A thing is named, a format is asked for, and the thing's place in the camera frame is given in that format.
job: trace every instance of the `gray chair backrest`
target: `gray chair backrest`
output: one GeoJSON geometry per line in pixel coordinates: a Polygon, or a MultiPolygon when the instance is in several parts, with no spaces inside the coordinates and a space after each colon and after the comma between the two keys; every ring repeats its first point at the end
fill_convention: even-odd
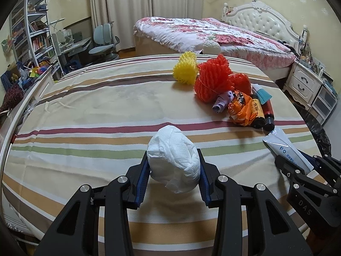
{"type": "Polygon", "coordinates": [[[95,31],[93,32],[93,40],[97,44],[105,44],[103,37],[103,25],[96,27],[95,31]]]}
{"type": "Polygon", "coordinates": [[[108,23],[103,25],[103,38],[105,43],[111,43],[112,36],[111,36],[111,26],[108,23]]]}

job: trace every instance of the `wallpaper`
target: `wallpaper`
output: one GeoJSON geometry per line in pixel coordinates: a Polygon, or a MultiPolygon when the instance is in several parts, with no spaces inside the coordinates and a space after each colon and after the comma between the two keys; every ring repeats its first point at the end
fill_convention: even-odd
{"type": "MultiPolygon", "coordinates": [[[[303,25],[309,29],[313,56],[322,61],[334,79],[335,89],[341,91],[341,23],[326,0],[260,0],[288,19],[294,31],[302,33],[303,25]]],[[[224,3],[235,7],[252,0],[204,0],[203,17],[221,18],[224,3]]]]}
{"type": "Polygon", "coordinates": [[[90,0],[60,0],[64,27],[90,17],[90,0]]]}
{"type": "MultiPolygon", "coordinates": [[[[47,3],[47,18],[48,22],[52,22],[62,18],[62,9],[60,5],[60,0],[46,0],[47,3]]],[[[57,30],[62,30],[64,27],[63,21],[56,24],[57,30]]]]}

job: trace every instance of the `pink blanket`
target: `pink blanket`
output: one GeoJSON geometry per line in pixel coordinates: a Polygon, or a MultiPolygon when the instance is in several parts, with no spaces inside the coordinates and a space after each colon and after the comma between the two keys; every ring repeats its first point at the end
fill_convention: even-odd
{"type": "Polygon", "coordinates": [[[261,70],[287,67],[295,60],[295,55],[279,42],[214,18],[146,17],[134,29],[180,53],[200,53],[204,43],[213,40],[225,56],[248,60],[261,70]]]}

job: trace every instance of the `bed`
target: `bed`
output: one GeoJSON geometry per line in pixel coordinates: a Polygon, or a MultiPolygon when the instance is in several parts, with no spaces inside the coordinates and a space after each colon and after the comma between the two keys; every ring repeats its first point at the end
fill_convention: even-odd
{"type": "MultiPolygon", "coordinates": [[[[209,58],[198,55],[198,62],[209,58]]],[[[150,138],[165,125],[181,129],[222,174],[247,186],[265,184],[298,228],[306,230],[285,200],[289,181],[263,144],[264,132],[237,127],[226,112],[214,113],[212,105],[197,100],[192,86],[172,76],[178,59],[179,54],[152,55],[89,66],[69,73],[42,97],[10,148],[2,181],[6,203],[31,235],[41,239],[82,184],[107,185],[140,163],[150,138]]],[[[246,73],[273,96],[276,125],[295,146],[320,155],[308,127],[277,85],[248,61],[228,60],[234,72],[246,73]]],[[[314,171],[309,176],[323,181],[314,171]]],[[[128,210],[135,255],[209,256],[217,215],[217,209],[205,206],[198,187],[176,195],[149,179],[141,208],[128,210]]],[[[246,240],[245,220],[243,236],[246,240]]]]}
{"type": "Polygon", "coordinates": [[[222,22],[213,18],[143,18],[134,26],[134,37],[137,55],[212,54],[207,42],[214,42],[225,56],[252,62],[273,81],[285,78],[295,60],[277,40],[286,41],[299,52],[299,35],[290,22],[261,1],[235,7],[231,13],[225,5],[222,22]]]}

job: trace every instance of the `drawer handle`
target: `drawer handle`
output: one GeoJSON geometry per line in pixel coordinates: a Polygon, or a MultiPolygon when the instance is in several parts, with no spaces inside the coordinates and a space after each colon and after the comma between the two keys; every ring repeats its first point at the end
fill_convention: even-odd
{"type": "Polygon", "coordinates": [[[308,80],[304,77],[301,77],[301,80],[306,80],[306,83],[308,83],[308,80]]]}
{"type": "Polygon", "coordinates": [[[304,91],[304,88],[300,88],[300,87],[299,87],[299,84],[297,84],[297,86],[298,86],[298,88],[299,88],[300,90],[304,91]]]}

